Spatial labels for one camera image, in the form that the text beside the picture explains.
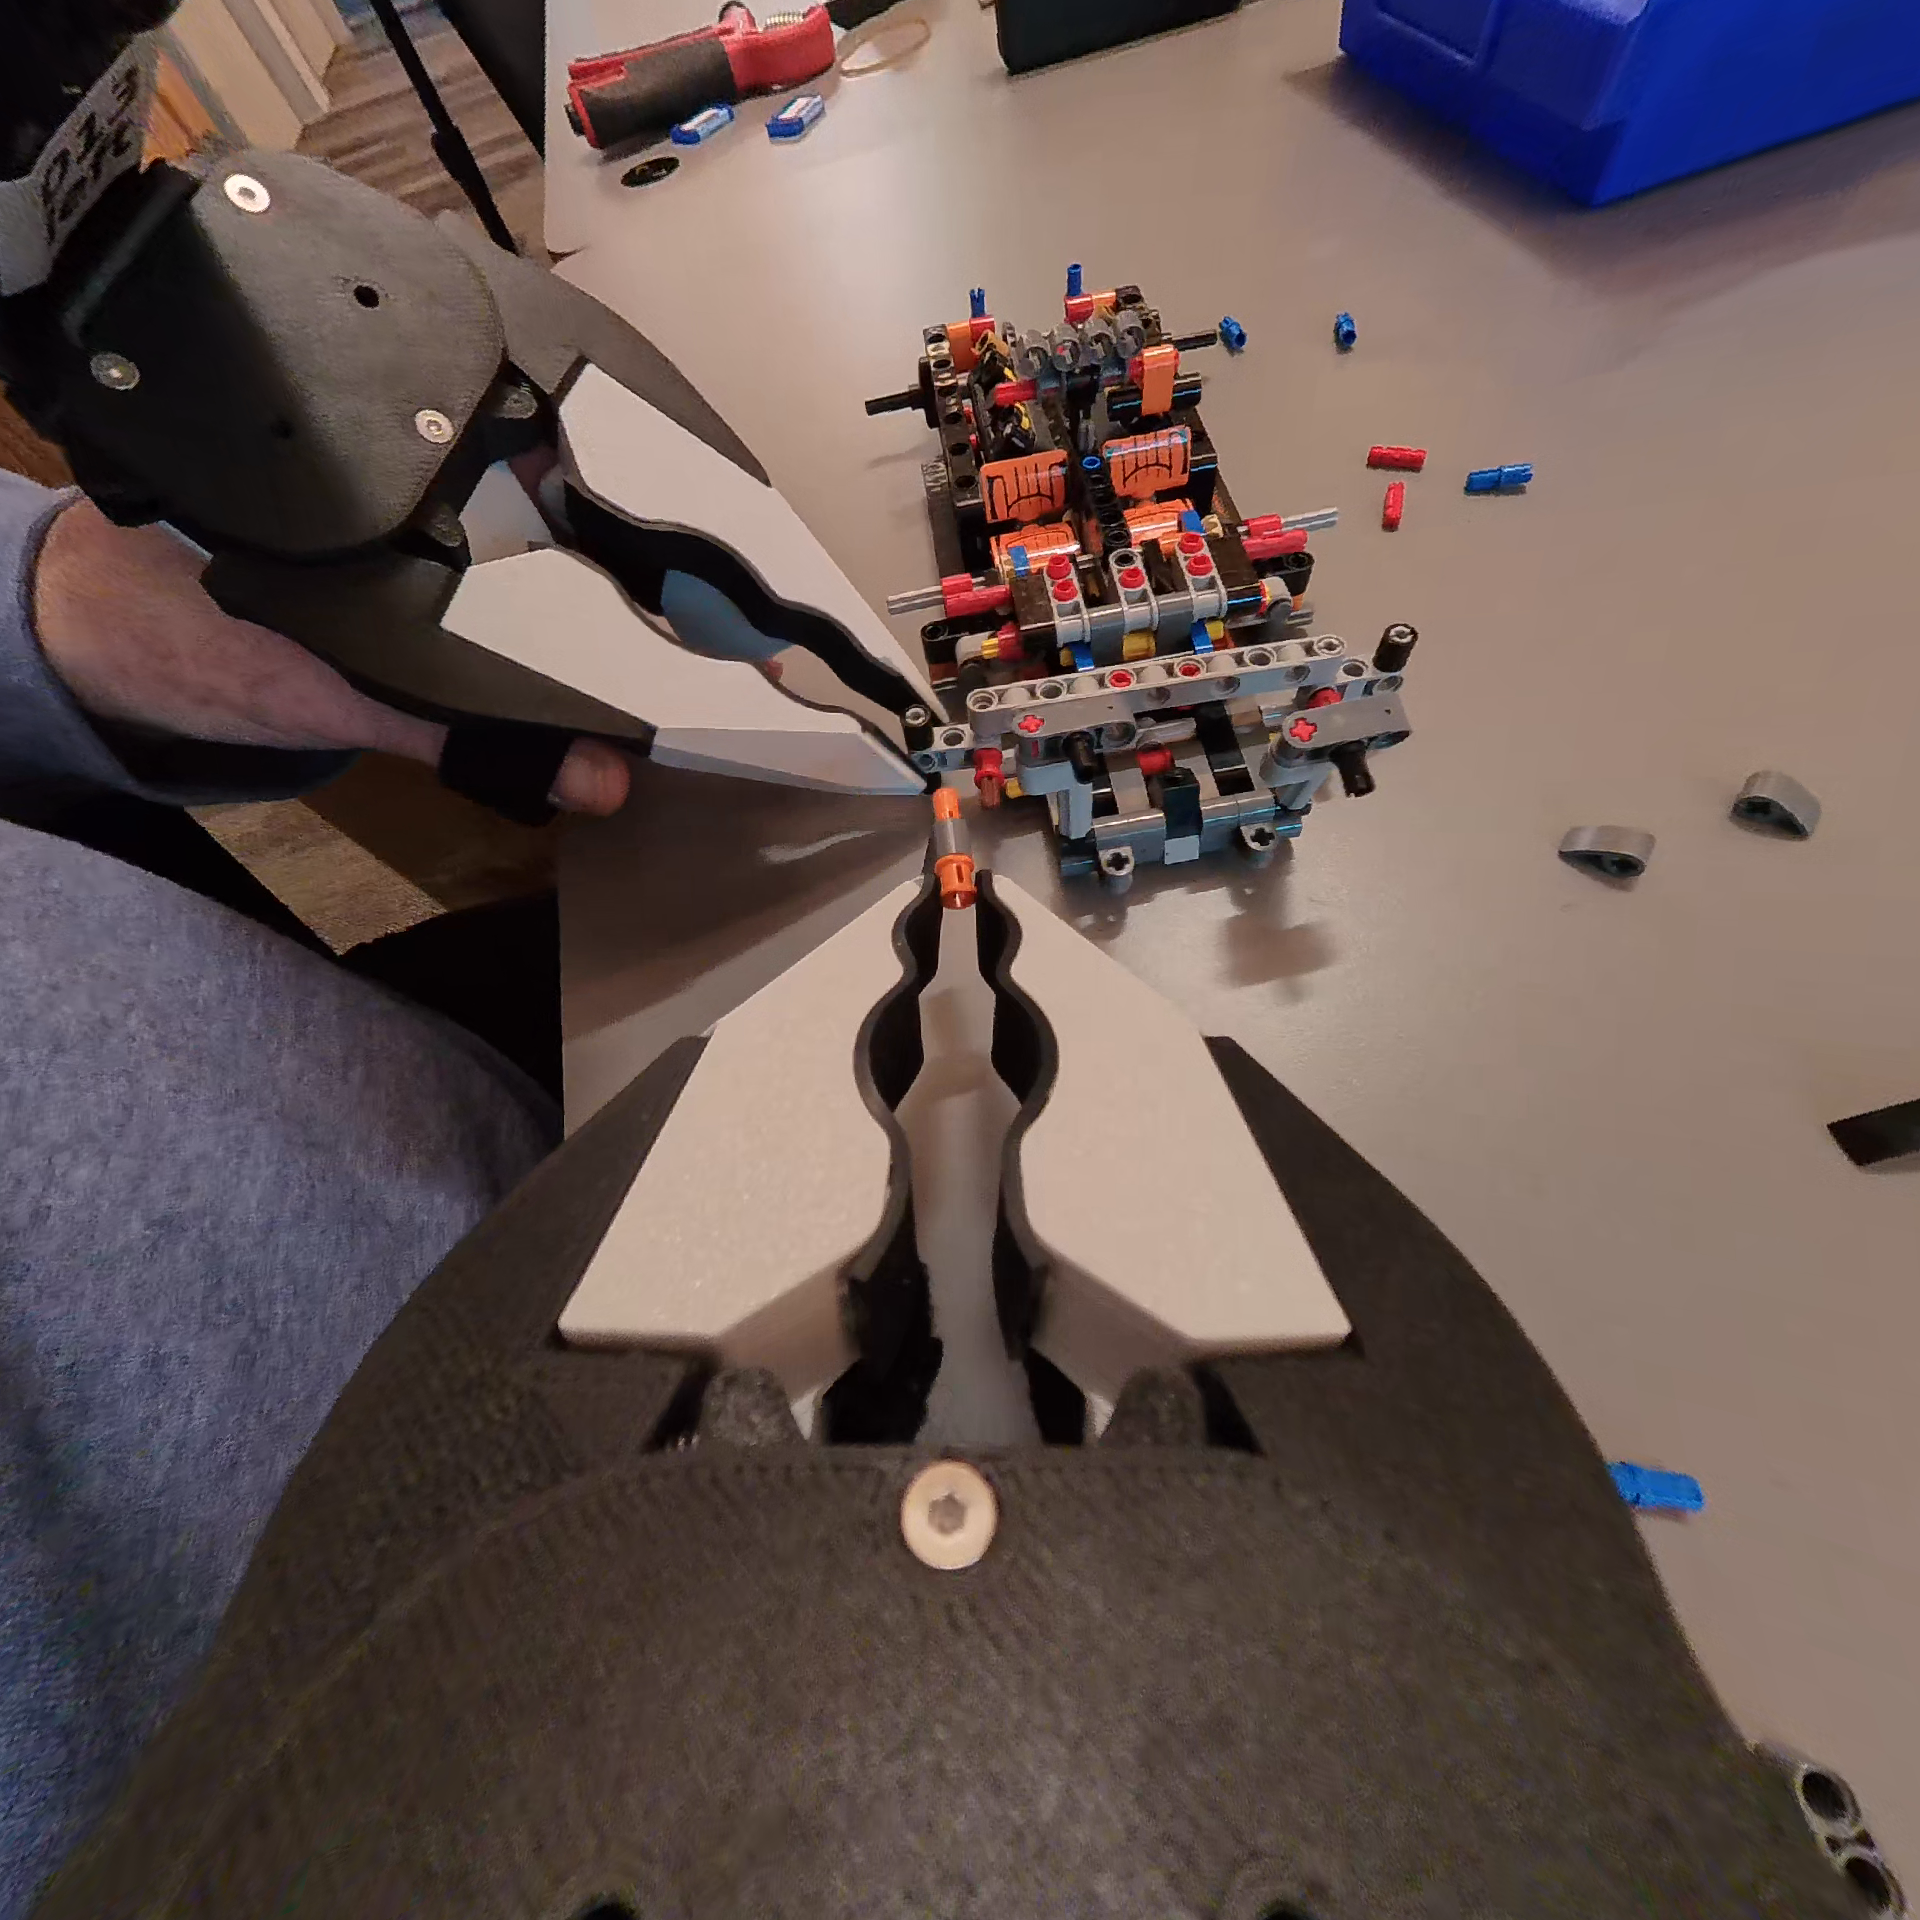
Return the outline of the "black box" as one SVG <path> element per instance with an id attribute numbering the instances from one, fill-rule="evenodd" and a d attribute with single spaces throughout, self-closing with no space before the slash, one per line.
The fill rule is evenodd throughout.
<path id="1" fill-rule="evenodd" d="M 1239 10 L 1242 3 L 993 3 L 1000 60 L 1015 78 Z"/>

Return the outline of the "black tripod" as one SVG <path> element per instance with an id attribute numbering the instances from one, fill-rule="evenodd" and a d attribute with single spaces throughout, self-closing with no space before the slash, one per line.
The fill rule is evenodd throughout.
<path id="1" fill-rule="evenodd" d="M 516 254 L 512 229 L 504 220 L 485 172 L 481 170 L 460 123 L 448 112 L 441 92 L 428 72 L 411 35 L 407 32 L 395 3 L 369 3 L 369 10 L 399 57 L 401 72 L 413 89 L 429 129 L 429 146 L 441 170 L 463 189 L 467 204 L 485 229 L 488 238 Z"/>

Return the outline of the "blue plastic bin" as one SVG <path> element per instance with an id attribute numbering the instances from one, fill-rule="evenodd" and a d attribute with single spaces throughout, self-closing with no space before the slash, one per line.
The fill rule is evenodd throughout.
<path id="1" fill-rule="evenodd" d="M 1346 3 L 1337 43 L 1583 206 L 1919 96 L 1915 3 Z"/>

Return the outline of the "red black hand tool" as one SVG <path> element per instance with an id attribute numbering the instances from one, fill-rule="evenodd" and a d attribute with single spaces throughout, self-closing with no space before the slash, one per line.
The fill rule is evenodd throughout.
<path id="1" fill-rule="evenodd" d="M 834 60 L 828 8 L 757 20 L 724 4 L 711 25 L 567 67 L 567 126 L 605 154 L 666 137 L 709 108 L 737 108 L 779 86 L 820 78 Z"/>

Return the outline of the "dark grey two-hole connector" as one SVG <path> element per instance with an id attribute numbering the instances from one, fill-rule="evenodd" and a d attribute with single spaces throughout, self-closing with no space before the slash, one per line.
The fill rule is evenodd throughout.
<path id="1" fill-rule="evenodd" d="M 1756 1754 L 1788 1784 L 1825 1859 L 1851 1888 L 1860 1915 L 1908 1917 L 1913 1910 L 1905 1885 L 1868 1828 L 1853 1788 L 1797 1748 L 1759 1745 Z"/>

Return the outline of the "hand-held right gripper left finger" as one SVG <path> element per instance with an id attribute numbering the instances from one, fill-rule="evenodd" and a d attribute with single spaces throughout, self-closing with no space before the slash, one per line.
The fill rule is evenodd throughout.
<path id="1" fill-rule="evenodd" d="M 571 1349 L 762 1369 L 791 1401 L 855 1362 L 843 1277 L 895 1172 L 858 1036 L 921 899 L 900 882 L 717 1019 L 560 1313 Z"/>

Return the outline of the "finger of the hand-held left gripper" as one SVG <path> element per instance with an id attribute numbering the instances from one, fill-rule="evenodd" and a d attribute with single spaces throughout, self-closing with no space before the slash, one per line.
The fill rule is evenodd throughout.
<path id="1" fill-rule="evenodd" d="M 921 797 L 924 772 L 847 710 L 753 664 L 668 638 L 604 570 L 555 547 L 468 568 L 441 627 L 649 729 L 661 765 L 860 797 Z"/>
<path id="2" fill-rule="evenodd" d="M 595 363 L 560 398 L 560 467 L 576 547 L 649 611 L 664 609 L 666 576 L 690 579 L 869 705 L 945 723 L 921 660 L 785 496 Z"/>

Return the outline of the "person's blue sweater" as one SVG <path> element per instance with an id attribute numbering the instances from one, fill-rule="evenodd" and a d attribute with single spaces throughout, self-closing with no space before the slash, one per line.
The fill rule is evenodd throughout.
<path id="1" fill-rule="evenodd" d="M 170 880 L 3 853 L 3 1910 L 202 1667 L 417 1285 L 557 1144 L 488 1042 Z"/>

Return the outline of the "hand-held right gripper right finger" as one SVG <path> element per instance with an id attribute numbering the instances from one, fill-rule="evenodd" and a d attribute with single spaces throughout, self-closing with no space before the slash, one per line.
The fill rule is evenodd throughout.
<path id="1" fill-rule="evenodd" d="M 1353 1331 L 1199 1027 L 1011 880 L 984 875 L 993 1067 L 1015 1096 L 1000 1331 L 1113 1403 L 1144 1369 Z"/>

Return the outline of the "partly built lego car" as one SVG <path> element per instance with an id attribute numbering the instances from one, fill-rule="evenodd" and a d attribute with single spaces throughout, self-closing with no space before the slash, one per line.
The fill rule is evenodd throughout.
<path id="1" fill-rule="evenodd" d="M 976 285 L 964 318 L 924 330 L 914 384 L 867 404 L 935 440 L 943 571 L 888 598 L 925 614 L 945 708 L 911 753 L 986 809 L 1041 809 L 1063 880 L 1266 862 L 1328 790 L 1370 797 L 1411 733 L 1418 629 L 1311 632 L 1312 533 L 1337 514 L 1239 510 L 1191 370 L 1215 345 L 1073 262 L 1060 318 L 1000 321 Z"/>

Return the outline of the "person's left hand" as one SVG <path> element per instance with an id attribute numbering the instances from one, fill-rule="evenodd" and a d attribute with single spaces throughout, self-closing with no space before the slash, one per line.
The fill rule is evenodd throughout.
<path id="1" fill-rule="evenodd" d="M 224 612 L 175 536 L 56 491 L 64 506 L 33 590 L 40 645 L 138 780 L 200 806 L 292 800 L 364 755 L 439 769 L 444 726 Z"/>

